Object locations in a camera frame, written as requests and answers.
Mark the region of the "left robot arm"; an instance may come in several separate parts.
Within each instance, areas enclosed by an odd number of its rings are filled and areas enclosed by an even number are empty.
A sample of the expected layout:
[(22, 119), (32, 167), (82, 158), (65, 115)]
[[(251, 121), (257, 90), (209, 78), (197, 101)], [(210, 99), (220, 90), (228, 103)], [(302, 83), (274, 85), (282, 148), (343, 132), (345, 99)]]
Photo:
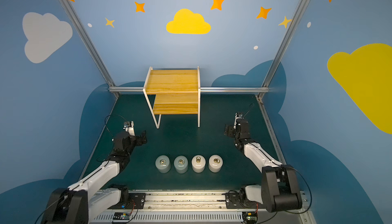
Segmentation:
[(41, 220), (42, 224), (89, 224), (110, 207), (135, 206), (125, 186), (108, 188), (99, 194), (97, 192), (127, 167), (135, 147), (145, 143), (146, 131), (142, 131), (139, 136), (129, 132), (119, 133), (105, 161), (77, 183), (53, 191), (46, 209), (37, 220)]

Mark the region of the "grey-blue tea canister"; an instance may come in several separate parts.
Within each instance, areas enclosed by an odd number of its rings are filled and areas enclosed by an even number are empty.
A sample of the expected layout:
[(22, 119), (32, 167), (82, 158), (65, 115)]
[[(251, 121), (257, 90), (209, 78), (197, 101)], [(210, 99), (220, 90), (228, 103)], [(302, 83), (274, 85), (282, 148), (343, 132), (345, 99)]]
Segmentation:
[(168, 173), (171, 169), (170, 160), (166, 155), (159, 156), (155, 161), (155, 165), (157, 170), (163, 174)]
[(177, 173), (186, 173), (188, 170), (188, 159), (185, 156), (176, 157), (174, 159), (174, 167)]

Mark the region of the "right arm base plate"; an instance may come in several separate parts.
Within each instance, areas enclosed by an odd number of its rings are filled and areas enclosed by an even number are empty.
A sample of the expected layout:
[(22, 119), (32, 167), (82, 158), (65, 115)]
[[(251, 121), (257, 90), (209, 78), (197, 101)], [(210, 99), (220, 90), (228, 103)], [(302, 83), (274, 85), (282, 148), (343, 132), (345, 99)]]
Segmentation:
[(225, 193), (225, 202), (227, 209), (244, 209), (241, 198), (238, 192), (229, 191)]

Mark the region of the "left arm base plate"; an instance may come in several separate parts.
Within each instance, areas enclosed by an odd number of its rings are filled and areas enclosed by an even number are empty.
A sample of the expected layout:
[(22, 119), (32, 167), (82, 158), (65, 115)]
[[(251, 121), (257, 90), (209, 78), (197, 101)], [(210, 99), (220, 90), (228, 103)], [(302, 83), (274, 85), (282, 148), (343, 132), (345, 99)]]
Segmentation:
[(143, 209), (146, 202), (146, 194), (141, 192), (129, 192), (128, 196), (122, 200), (120, 207), (122, 209)]

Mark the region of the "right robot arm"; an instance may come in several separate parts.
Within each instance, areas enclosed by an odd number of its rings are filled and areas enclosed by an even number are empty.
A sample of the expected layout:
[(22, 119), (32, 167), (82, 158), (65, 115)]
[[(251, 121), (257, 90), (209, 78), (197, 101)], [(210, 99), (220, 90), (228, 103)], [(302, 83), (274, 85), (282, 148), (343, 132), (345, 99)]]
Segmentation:
[(259, 203), (269, 212), (299, 210), (303, 206), (296, 170), (269, 155), (251, 138), (248, 122), (225, 125), (224, 134), (234, 139), (236, 148), (249, 158), (262, 174)]

